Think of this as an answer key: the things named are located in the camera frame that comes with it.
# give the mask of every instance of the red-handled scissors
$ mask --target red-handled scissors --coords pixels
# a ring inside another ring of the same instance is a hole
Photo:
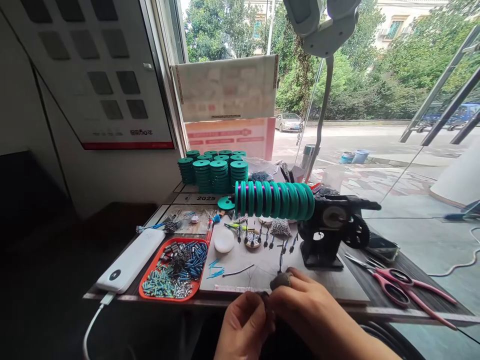
[[[422,308],[423,311],[425,311],[432,319],[438,320],[440,323],[444,324],[445,326],[449,327],[450,329],[457,330],[457,327],[453,325],[451,322],[445,320],[443,317],[438,315],[435,311],[433,311],[431,308],[427,306],[414,292],[413,292],[413,287],[418,286],[420,288],[428,289],[431,292],[437,294],[438,296],[444,298],[448,302],[452,304],[456,304],[457,301],[451,297],[448,296],[446,293],[443,291],[438,290],[437,288],[412,279],[410,276],[408,276],[406,273],[404,273],[401,270],[395,269],[395,268],[380,268],[377,266],[370,266],[367,263],[364,263],[357,259],[356,257],[353,257],[350,254],[345,254],[344,255],[347,259],[350,261],[354,262],[355,264],[363,267],[366,269],[377,281],[380,283],[382,291],[388,296],[390,300],[392,300],[395,304],[406,308],[408,304],[410,303],[409,296],[410,298],[413,299],[413,301],[420,307]]]

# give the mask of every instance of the white power bank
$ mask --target white power bank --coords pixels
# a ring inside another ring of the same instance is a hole
[[[96,281],[99,289],[123,294],[165,238],[163,230],[146,229]]]

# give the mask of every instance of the blue car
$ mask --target blue car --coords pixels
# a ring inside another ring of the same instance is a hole
[[[429,111],[421,117],[421,120],[418,122],[419,127],[432,126],[435,124],[442,116],[442,113],[438,110],[441,106],[440,103],[432,104]],[[480,104],[474,102],[465,102],[458,107],[455,113],[448,119],[446,122],[447,126],[451,125],[460,125],[469,121],[473,116],[480,110]]]

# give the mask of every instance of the parked car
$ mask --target parked car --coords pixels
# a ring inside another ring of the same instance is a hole
[[[419,127],[432,126],[442,116],[442,112],[439,111],[440,107],[432,104],[427,113],[421,117],[418,122]],[[480,110],[480,104],[474,102],[465,102],[458,107],[455,113],[446,122],[447,126],[459,125],[469,121]]]
[[[283,112],[276,116],[275,129],[284,131],[300,131],[300,123],[302,119],[295,113]]]

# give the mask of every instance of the hand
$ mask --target hand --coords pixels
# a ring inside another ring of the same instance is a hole
[[[226,309],[214,360],[258,359],[273,331],[273,312],[265,309],[260,295],[247,291]]]
[[[270,295],[269,306],[325,359],[399,359],[381,341],[368,335],[327,289],[294,267],[290,285]]]

